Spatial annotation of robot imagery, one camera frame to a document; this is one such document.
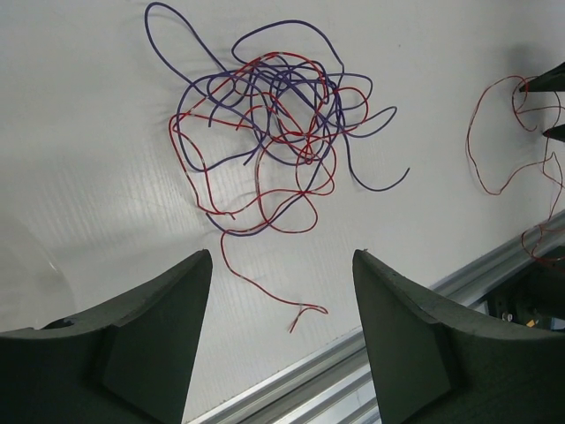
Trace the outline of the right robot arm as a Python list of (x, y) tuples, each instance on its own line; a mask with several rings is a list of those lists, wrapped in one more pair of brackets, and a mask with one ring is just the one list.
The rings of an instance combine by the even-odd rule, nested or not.
[(541, 247), (551, 237), (564, 240), (564, 224), (557, 222), (556, 209), (564, 200), (564, 164), (557, 152), (551, 149), (553, 142), (564, 144), (564, 64), (541, 73), (524, 77), (509, 75), (487, 86), (481, 94), (484, 98), (489, 91), (503, 82), (514, 80), (510, 96), (512, 114), (519, 126), (527, 133), (535, 133), (536, 125), (528, 126), (524, 115), (533, 112), (554, 110), (555, 120), (540, 135), (544, 140), (543, 155), (537, 159), (519, 165), (512, 170), (506, 181), (496, 189), (490, 189), (484, 183), (478, 164), (471, 154), (471, 130), (465, 138), (466, 155), (472, 163), (477, 181), (489, 196), (502, 195), (513, 180), (523, 171), (537, 169), (544, 179), (556, 185), (557, 193), (550, 201), (548, 217), (518, 236), (518, 243), (531, 263), (515, 280), (504, 283), (488, 299), (488, 307), (493, 315), (505, 321), (522, 324), (529, 328), (550, 329), (563, 332), (563, 327), (556, 327), (555, 322), (564, 321), (564, 245), (559, 245), (546, 253)]

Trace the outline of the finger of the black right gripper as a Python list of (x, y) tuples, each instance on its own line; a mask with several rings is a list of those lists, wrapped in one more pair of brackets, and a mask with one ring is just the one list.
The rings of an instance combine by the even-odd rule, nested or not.
[(543, 132), (543, 136), (550, 140), (565, 142), (565, 125), (557, 125)]
[(520, 93), (561, 93), (565, 91), (565, 63), (561, 63), (539, 76), (528, 78), (519, 87)]

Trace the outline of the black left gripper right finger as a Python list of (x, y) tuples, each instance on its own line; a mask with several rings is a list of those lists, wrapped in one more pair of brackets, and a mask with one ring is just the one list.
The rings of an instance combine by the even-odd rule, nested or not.
[(383, 422), (563, 422), (561, 332), (476, 312), (362, 250), (352, 272)]

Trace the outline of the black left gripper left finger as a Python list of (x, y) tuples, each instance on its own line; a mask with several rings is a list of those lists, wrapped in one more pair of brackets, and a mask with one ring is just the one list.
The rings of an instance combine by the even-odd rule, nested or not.
[(200, 250), (96, 307), (4, 332), (2, 422), (180, 422), (212, 270)]

